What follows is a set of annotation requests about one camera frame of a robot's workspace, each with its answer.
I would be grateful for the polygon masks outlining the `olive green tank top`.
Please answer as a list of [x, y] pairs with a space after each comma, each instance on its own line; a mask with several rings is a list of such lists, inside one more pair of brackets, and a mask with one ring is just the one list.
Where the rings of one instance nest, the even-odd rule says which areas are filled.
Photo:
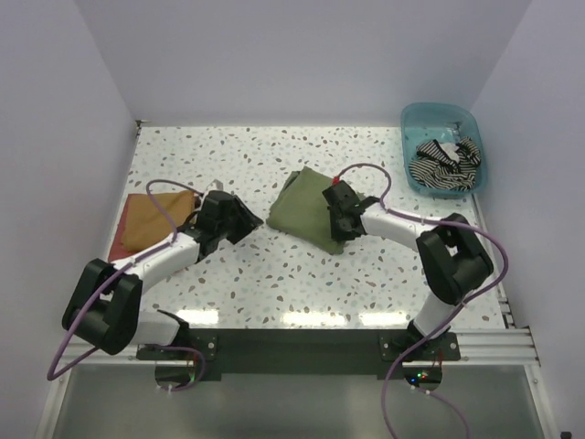
[[345, 243], [331, 237], [328, 204], [323, 196], [332, 181], [307, 166], [293, 171], [271, 205], [266, 224], [329, 254], [342, 254]]

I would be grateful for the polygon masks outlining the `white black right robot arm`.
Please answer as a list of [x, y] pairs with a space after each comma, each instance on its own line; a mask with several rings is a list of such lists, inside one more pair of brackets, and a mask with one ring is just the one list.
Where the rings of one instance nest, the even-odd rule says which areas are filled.
[[361, 198], [346, 182], [323, 191], [335, 241], [362, 236], [389, 239], [417, 252], [430, 293], [406, 334], [393, 341], [399, 351], [409, 350], [417, 359], [428, 359], [440, 347], [447, 331], [447, 317], [465, 296], [491, 276], [494, 265], [467, 219], [452, 214], [451, 225], [424, 225], [405, 218], [403, 212], [387, 212], [376, 197]]

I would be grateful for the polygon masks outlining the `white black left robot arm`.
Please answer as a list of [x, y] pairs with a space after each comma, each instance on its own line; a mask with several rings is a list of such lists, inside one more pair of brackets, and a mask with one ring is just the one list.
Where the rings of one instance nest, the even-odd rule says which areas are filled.
[[189, 336], [182, 330], [188, 324], [170, 312], [143, 311], [143, 295], [205, 260], [222, 241], [236, 244], [261, 224], [239, 197], [209, 191], [198, 209], [156, 245], [114, 262], [88, 262], [62, 317], [63, 328], [69, 337], [110, 355], [130, 345], [157, 345], [170, 359], [183, 357]]

